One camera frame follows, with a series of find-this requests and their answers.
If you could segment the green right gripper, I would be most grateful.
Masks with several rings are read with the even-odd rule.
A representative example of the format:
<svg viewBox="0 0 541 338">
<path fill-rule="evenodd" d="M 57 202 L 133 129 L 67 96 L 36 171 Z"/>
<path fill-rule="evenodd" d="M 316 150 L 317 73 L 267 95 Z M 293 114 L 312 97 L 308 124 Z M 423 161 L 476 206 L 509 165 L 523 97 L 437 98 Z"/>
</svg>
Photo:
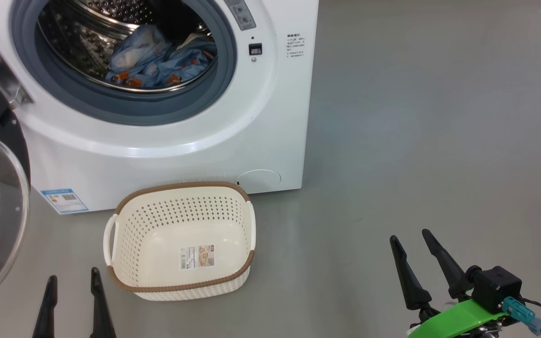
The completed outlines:
<svg viewBox="0 0 541 338">
<path fill-rule="evenodd" d="M 473 289 L 473 285 L 466 279 L 462 268 L 429 229 L 422 229 L 422 236 L 429 252 L 440 265 L 448 283 L 450 297 L 463 302 L 408 329 L 407 338 L 480 338 L 483 334 L 490 335 L 501 331 L 502 321 L 508 315 L 503 312 L 492 314 L 477 302 L 469 300 L 470 296 L 467 292 Z M 432 297 L 421 286 L 412 271 L 407 261 L 406 251 L 398 237 L 392 235 L 389 238 L 389 244 L 406 308 L 413 311 L 430 308 Z"/>
</svg>

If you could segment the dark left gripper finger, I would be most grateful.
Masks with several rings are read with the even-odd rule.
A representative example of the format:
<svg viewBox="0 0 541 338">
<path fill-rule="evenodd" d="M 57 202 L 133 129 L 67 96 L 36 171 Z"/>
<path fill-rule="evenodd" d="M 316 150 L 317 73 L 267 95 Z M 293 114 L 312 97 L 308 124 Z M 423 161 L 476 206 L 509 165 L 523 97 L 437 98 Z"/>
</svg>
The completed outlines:
<svg viewBox="0 0 541 338">
<path fill-rule="evenodd" d="M 51 275 L 37 315 L 32 338 L 54 338 L 54 308 L 58 302 L 58 279 Z"/>
<path fill-rule="evenodd" d="M 94 297 L 93 330 L 90 334 L 90 338 L 117 338 L 109 312 L 101 274 L 96 267 L 92 268 L 92 280 L 90 285 Z"/>
</svg>

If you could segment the blue cartoon print garment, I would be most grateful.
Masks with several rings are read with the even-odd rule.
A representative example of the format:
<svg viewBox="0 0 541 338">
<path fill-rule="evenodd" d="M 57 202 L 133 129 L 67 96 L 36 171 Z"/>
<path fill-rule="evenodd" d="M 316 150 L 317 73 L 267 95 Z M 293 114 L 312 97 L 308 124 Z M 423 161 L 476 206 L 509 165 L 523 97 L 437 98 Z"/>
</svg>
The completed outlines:
<svg viewBox="0 0 541 338">
<path fill-rule="evenodd" d="M 141 25 L 112 52 L 105 81 L 131 88 L 164 86 L 160 66 L 172 50 L 157 26 Z"/>
</svg>

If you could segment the blue and cream cartoon garment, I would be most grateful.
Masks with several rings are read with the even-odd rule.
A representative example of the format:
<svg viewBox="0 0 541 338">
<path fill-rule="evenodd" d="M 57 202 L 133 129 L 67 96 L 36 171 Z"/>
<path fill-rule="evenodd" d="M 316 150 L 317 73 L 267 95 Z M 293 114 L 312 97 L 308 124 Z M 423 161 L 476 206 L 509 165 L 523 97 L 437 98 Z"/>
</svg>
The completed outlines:
<svg viewBox="0 0 541 338">
<path fill-rule="evenodd" d="M 216 41 L 211 36 L 190 34 L 178 47 L 171 47 L 156 64 L 154 87 L 186 83 L 199 77 L 217 57 Z"/>
</svg>

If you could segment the basket product label sticker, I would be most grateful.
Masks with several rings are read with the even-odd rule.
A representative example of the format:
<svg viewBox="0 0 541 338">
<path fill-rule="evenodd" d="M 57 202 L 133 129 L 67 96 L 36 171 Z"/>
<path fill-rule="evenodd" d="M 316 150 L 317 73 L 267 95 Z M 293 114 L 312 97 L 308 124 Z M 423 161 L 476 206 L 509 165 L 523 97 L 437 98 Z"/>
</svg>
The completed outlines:
<svg viewBox="0 0 541 338">
<path fill-rule="evenodd" d="M 179 252 L 179 268 L 182 271 L 190 271 L 214 267 L 216 265 L 215 254 L 214 245 L 183 247 Z"/>
</svg>

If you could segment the cream laundry basket brown rim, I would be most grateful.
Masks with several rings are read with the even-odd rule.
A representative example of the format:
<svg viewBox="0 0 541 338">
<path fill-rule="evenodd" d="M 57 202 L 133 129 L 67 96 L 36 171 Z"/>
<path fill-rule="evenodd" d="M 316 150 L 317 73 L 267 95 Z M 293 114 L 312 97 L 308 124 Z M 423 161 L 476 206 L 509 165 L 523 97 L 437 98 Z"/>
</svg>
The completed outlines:
<svg viewBox="0 0 541 338">
<path fill-rule="evenodd" d="M 257 244 L 254 205 L 236 184 L 197 182 L 136 191 L 109 218 L 108 275 L 148 301 L 187 301 L 234 292 L 247 281 Z M 214 245 L 216 265 L 182 271 L 183 247 Z"/>
</svg>

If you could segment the white washing machine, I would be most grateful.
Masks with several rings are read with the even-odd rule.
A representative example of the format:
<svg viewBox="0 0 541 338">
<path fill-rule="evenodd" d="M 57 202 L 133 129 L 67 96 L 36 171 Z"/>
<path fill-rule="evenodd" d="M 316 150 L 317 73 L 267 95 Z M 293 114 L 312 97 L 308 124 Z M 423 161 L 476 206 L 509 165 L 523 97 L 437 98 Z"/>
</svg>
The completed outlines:
<svg viewBox="0 0 541 338">
<path fill-rule="evenodd" d="M 71 189 L 88 212 L 154 186 L 234 184 L 255 169 L 279 173 L 279 191 L 299 189 L 318 3 L 0 0 L 0 53 L 32 98 L 15 109 L 32 189 Z M 211 36 L 217 57 L 178 85 L 107 83 L 109 58 L 141 25 L 172 47 Z"/>
</svg>

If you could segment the blue energy label sticker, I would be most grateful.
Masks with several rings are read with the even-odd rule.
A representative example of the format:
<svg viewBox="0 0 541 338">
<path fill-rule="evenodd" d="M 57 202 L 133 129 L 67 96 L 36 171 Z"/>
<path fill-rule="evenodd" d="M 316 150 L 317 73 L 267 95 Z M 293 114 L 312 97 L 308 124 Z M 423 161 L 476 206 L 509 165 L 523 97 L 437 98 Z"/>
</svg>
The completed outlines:
<svg viewBox="0 0 541 338">
<path fill-rule="evenodd" d="M 58 214 L 75 214 L 88 212 L 86 204 L 71 190 L 43 190 L 41 195 L 58 212 Z"/>
</svg>

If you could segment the round white filter cover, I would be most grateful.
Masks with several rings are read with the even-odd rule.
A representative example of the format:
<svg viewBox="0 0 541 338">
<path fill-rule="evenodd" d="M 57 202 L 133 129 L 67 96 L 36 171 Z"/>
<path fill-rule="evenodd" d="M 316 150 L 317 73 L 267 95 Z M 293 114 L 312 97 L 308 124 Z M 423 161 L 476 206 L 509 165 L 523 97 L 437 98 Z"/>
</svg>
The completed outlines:
<svg viewBox="0 0 541 338">
<path fill-rule="evenodd" d="M 281 176 L 273 170 L 255 169 L 243 173 L 234 183 L 247 194 L 262 194 L 279 191 Z"/>
</svg>

